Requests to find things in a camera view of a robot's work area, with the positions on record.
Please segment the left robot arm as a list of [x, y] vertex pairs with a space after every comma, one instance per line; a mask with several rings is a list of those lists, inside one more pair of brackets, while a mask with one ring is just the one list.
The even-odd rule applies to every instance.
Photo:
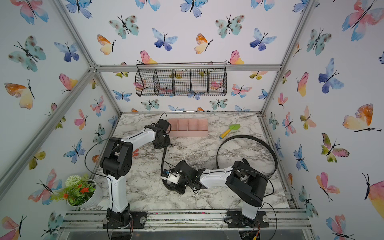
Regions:
[[169, 132], [170, 123], [160, 118], [157, 123], [146, 125], [144, 129], [130, 137], [108, 138], [104, 154], [100, 160], [103, 174], [109, 185], [110, 206], [107, 209], [106, 230], [130, 229], [140, 230], [145, 227], [147, 213], [131, 213], [127, 199], [127, 174], [133, 164], [133, 151], [152, 143], [156, 150], [163, 149], [161, 173], [164, 172], [164, 162], [167, 147], [171, 145]]

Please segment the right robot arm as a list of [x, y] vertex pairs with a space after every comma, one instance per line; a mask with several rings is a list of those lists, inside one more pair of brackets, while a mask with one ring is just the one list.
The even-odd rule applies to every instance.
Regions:
[[270, 195], [266, 194], [266, 190], [272, 174], [267, 176], [253, 169], [246, 159], [236, 161], [231, 167], [217, 170], [196, 170], [186, 161], [169, 167], [169, 170], [165, 169], [162, 161], [161, 179], [166, 189], [183, 195], [186, 188], [190, 188], [194, 194], [210, 188], [229, 188], [243, 201], [239, 225], [247, 227], [260, 225], [261, 221], [257, 219], [258, 211], [263, 205], [264, 198]]

